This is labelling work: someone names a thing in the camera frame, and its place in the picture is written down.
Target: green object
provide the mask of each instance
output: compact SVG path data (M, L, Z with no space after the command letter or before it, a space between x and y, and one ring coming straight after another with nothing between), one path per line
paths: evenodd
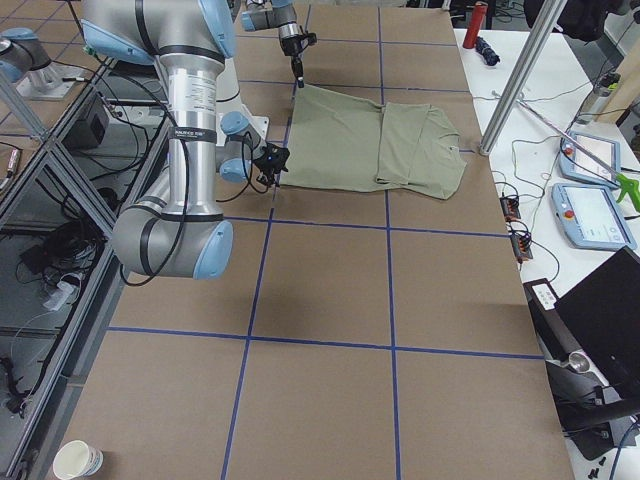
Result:
M623 174L619 173L616 177L618 183L620 183L620 196L618 196L618 203L622 201L622 199L629 195L631 198L631 203L633 203L633 208L636 209L636 212L640 212L640 182L635 179L627 178Z
M298 90L280 183L371 192L406 188L447 199L466 163L458 131L431 105L379 105L307 85Z

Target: black monitor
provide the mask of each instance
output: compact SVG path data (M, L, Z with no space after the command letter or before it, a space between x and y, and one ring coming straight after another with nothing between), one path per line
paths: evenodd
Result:
M555 307L620 397L640 398L640 258L618 250Z

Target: black bag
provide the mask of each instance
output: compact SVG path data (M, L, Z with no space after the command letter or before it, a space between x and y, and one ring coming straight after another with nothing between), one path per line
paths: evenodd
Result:
M544 0L524 0L524 14L529 28L533 26ZM615 12L622 0L569 0L562 10L558 25L571 38L591 42L604 34L604 21Z

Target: table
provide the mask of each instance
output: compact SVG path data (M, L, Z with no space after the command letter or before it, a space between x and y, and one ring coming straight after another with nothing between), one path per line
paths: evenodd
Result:
M445 109L460 191L229 204L224 277L124 290L64 440L104 450L97 480L572 478L448 15L298 14L310 84ZM288 59L273 34L238 47L243 100L286 145Z
M501 62L492 68L484 64L481 57L474 50L462 48L465 31L455 31L460 55L464 65L465 74L469 81L471 93L474 96L475 111L484 131L496 105L492 92L502 92L507 83L513 65L526 41L526 32L506 31L482 31L480 35L494 47L500 56ZM571 93L553 98L531 102L533 108L550 119L561 128L573 119L574 113L579 108L584 97L589 93L591 84L584 74L582 67L571 52L567 42L561 34L550 35L540 59L536 63L525 87L525 100L556 97L562 92ZM620 142L621 163L629 168L638 168L638 161L628 146L626 140L614 124L592 122L585 127L576 126L574 129L585 131L594 135L610 138ZM540 195L540 189L526 184L514 177L514 165L512 162L511 145L514 140L523 139L533 142L542 141L550 135L555 135L550 128L543 125L528 112L516 107L502 131L495 148L490 154L491 168L494 170L494 178L497 182L506 181L516 186L520 194ZM520 178L543 185L545 172L550 173L548 186L545 188L547 195L543 198L538 209L535 224L533 216L537 208L537 201L523 199L520 206L523 221L533 228L533 238L545 247L549 248L560 261L560 273L553 287L562 296L574 285L585 278L602 262L609 258L613 252L599 252L594 250L579 250L572 248L568 240L560 230L555 219L548 193L551 185L558 182L569 182L561 177L558 167L551 168L558 148L557 139L549 139L542 144L516 144L517 173ZM498 192L502 186L497 185ZM513 193L509 187L506 194ZM622 204L625 215L635 214L631 202L627 199ZM632 233L640 238L640 224L629 222ZM539 247L533 246L534 259L523 264L520 276L523 282L539 278L551 278L555 272L555 262ZM587 462L578 452L575 445L567 442L567 448L571 453L571 460L576 478L588 475L592 468L599 467L600 475L608 475L613 452L607 455L609 462L600 466L597 462ZM640 468L640 448L627 448L621 457L616 479L625 480L636 478Z

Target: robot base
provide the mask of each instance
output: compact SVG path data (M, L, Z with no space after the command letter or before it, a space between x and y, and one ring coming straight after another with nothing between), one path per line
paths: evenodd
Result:
M56 65L56 70L62 78L75 78L84 74L84 69L78 67L67 67L66 65ZM62 85L52 88L46 92L41 92L33 88L31 80L27 75L17 86L17 90L23 98L27 100L59 101L63 100L71 91L76 82L62 82Z

